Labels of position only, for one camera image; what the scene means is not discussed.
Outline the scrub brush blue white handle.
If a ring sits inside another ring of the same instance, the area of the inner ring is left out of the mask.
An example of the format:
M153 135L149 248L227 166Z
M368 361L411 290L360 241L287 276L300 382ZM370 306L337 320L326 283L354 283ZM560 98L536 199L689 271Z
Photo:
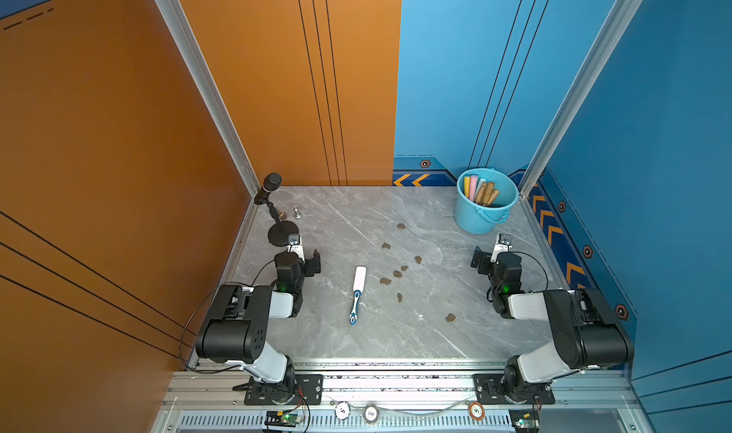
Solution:
M358 321L358 307L360 307L360 299L363 294L367 275L367 268L365 266L356 267L354 283L353 283L353 304L351 313L349 316L349 324L355 325Z

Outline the light green trowel wooden handle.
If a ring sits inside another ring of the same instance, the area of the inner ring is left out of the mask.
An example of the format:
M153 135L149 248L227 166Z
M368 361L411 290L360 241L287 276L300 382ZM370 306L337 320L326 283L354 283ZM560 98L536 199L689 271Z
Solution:
M486 206L486 207L491 206L496 201L496 199L498 198L500 193L501 192L499 192L498 189L493 189L491 191L491 194L488 196L488 199L484 203L484 206Z

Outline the green trowel yellow handle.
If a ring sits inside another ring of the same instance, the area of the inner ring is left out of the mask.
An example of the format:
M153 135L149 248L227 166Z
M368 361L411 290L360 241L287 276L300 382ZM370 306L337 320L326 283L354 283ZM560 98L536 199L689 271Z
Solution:
M468 198L470 200L470 187L471 187L471 177L470 175L465 175L463 177L463 194L465 195L465 198Z

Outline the green pointed shovel wooden handle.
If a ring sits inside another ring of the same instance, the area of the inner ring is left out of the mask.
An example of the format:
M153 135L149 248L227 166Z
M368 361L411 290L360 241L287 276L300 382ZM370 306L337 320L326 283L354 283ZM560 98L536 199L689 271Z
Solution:
M488 199L488 196L491 194L491 191L493 189L495 189L495 183L493 183L492 181L489 181L487 183L487 187L485 188L485 193L484 193L484 196L483 196L483 200L482 200L482 203L480 203L480 205L484 206L484 203Z

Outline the light blue scoop trowel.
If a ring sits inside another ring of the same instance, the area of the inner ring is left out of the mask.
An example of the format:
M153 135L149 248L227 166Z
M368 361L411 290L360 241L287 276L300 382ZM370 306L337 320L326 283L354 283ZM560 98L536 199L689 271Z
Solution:
M474 199L474 202L476 202L476 204L482 203L482 200L483 200L483 196L484 196L485 188L486 187L487 187L486 180L485 179L479 179L478 180L478 184L477 184L477 188L476 188L475 199Z

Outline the purple trowel pink handle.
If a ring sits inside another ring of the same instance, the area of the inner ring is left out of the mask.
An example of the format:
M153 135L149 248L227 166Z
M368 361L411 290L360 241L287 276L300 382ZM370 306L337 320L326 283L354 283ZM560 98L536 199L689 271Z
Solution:
M467 198L471 201L475 201L479 180L480 179L477 175L470 175L468 179L465 179L465 184L467 185Z

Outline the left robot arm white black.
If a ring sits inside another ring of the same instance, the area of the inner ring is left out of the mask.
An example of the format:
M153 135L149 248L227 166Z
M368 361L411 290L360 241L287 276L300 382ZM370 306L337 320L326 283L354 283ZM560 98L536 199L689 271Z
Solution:
M297 390L295 368L290 357L268 343L268 325L299 314L305 280L321 272L320 253L303 259L282 252L274 257L274 267L272 284L219 288L196 337L196 354L243 369L252 376L255 394L285 404Z

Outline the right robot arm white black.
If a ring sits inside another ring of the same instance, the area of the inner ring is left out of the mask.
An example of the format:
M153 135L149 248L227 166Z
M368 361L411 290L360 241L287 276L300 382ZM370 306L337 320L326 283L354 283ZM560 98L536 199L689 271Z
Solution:
M552 404L551 383L583 370L630 364L635 348L598 289L522 290L522 258L510 251L476 249L471 266L485 275L486 299L501 318L538 320L551 341L511 357L501 375L474 377L481 404Z

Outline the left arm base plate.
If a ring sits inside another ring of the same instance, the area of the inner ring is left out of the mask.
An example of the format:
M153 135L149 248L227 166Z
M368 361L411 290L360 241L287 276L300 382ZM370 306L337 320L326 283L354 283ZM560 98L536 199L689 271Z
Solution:
M321 374L295 374L282 383L258 383L251 380L245 390L246 406L274 406L298 404L319 406L323 395L324 377Z

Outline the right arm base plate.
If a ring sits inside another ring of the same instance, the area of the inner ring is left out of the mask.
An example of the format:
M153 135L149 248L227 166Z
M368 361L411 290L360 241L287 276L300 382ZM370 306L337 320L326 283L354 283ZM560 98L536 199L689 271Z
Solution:
M476 374L473 383L481 404L556 404L549 383L526 383L521 378L509 383L505 375L499 373Z

